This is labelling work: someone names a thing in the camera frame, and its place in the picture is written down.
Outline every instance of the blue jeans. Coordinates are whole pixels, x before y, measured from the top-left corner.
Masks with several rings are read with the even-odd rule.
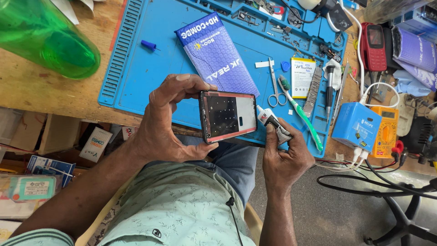
[[[198,145],[203,142],[203,139],[199,137],[179,134],[176,134],[176,137],[184,145]],[[255,187],[255,165],[257,162],[258,149],[258,147],[231,144],[222,141],[219,142],[215,150],[208,154],[208,156],[213,159],[212,162],[199,160],[186,161],[186,163],[198,165],[219,174],[234,188],[240,196],[243,206],[246,207],[250,193]],[[166,161],[149,162],[144,168],[165,162]]]

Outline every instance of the blue silicone repair mat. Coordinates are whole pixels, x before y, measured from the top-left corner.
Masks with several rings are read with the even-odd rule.
[[[315,13],[303,10],[297,2],[291,0],[289,4],[298,9],[301,17],[306,20],[314,18]],[[282,6],[279,0],[276,5]],[[98,98],[99,103],[144,114],[144,108],[149,103],[149,93],[162,83],[167,74],[196,74],[195,67],[177,40],[174,31],[213,11],[219,12],[219,17],[258,87],[261,95],[257,98],[257,104],[263,108],[269,108],[267,98],[273,94],[273,84],[269,68],[255,68],[255,62],[268,61],[268,57],[271,57],[275,61],[276,78],[283,74],[290,81],[290,71],[284,73],[280,69],[281,61],[290,62],[293,56],[314,57],[317,65],[323,65],[329,58],[321,54],[320,43],[327,44],[342,58],[344,56],[347,35],[334,33],[325,18],[302,24],[297,28],[288,24],[287,10],[282,20],[278,20],[239,0],[128,0]],[[254,21],[257,25],[249,24],[237,17],[232,18],[238,11],[247,12],[255,17]],[[271,31],[274,25],[291,27],[288,36],[290,39],[283,39],[284,34]],[[160,50],[152,52],[141,45],[141,40],[155,43]],[[326,79],[323,78],[316,106],[310,117],[324,147],[329,131],[325,110],[326,84]],[[305,103],[304,99],[297,101],[302,106]],[[324,150],[316,149],[303,121],[294,110],[293,115],[289,115],[290,109],[293,107],[287,104],[278,105],[272,110],[276,116],[284,118],[303,132],[308,149],[315,157],[323,157]],[[198,101],[182,100],[173,114],[173,123],[200,129]],[[265,144],[265,130],[265,127],[260,125],[257,132],[239,138]],[[283,144],[280,148],[286,150],[288,146]]]

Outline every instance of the charger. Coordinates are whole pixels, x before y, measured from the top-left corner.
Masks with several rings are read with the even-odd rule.
[[[359,102],[343,103],[331,137],[371,153],[382,117]]]

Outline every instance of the green toothbrush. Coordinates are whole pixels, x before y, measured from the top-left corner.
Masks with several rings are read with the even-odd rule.
[[[291,88],[291,85],[288,83],[287,79],[280,75],[277,79],[279,82],[279,85],[281,86],[282,91],[287,96],[288,100],[291,102],[291,105],[295,108],[298,115],[302,118],[302,120],[305,122],[305,124],[308,126],[309,132],[311,133],[312,139],[316,143],[316,147],[319,151],[323,151],[323,144],[320,140],[319,136],[317,135],[316,130],[312,126],[311,122],[309,121],[308,117],[305,115],[305,112],[303,112],[302,107],[299,106],[299,104],[290,96],[290,93],[288,90]]]

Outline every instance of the sun icon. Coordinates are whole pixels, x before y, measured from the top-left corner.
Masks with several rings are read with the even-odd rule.
[[[195,48],[196,50],[200,50],[200,48],[201,48],[201,47],[200,47],[200,44],[199,44],[199,43],[195,43],[195,44],[194,44],[194,48]]]

